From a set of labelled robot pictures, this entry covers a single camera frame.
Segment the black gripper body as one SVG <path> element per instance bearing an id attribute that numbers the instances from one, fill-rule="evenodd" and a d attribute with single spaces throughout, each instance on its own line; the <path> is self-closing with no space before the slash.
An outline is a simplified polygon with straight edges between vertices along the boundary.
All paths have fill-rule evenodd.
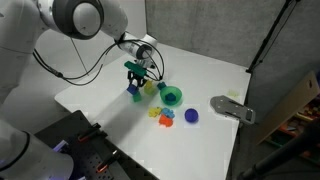
<path id="1" fill-rule="evenodd" d="M 135 82 L 135 85 L 138 87 L 138 81 L 145 78 L 135 74 L 133 71 L 129 71 L 127 74 L 127 79 L 133 79 L 133 82 Z"/>

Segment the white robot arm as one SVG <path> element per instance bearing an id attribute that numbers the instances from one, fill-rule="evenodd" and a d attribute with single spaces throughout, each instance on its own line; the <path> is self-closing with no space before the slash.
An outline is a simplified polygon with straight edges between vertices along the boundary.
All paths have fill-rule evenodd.
<path id="1" fill-rule="evenodd" d="M 79 40 L 103 32 L 140 67 L 152 66 L 157 40 L 127 31 L 128 19 L 118 0 L 1 0 L 0 15 L 0 102 L 19 86 L 37 40 L 49 29 Z M 71 156 L 0 121 L 1 179 L 68 180 L 73 168 Z"/>

